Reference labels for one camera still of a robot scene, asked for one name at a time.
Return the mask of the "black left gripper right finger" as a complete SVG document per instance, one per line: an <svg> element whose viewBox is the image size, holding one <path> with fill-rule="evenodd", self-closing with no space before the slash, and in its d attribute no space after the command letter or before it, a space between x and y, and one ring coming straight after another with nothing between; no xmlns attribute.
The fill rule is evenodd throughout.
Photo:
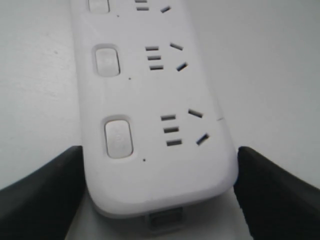
<svg viewBox="0 0 320 240"><path fill-rule="evenodd" d="M254 149L238 149L236 199L254 240L318 240L320 190Z"/></svg>

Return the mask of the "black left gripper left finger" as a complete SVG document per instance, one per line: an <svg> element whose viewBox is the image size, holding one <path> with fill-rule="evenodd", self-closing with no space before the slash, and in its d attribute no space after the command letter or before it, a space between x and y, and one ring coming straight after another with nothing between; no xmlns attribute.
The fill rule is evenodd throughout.
<svg viewBox="0 0 320 240"><path fill-rule="evenodd" d="M86 189L83 148L72 146L0 191L2 240L64 240Z"/></svg>

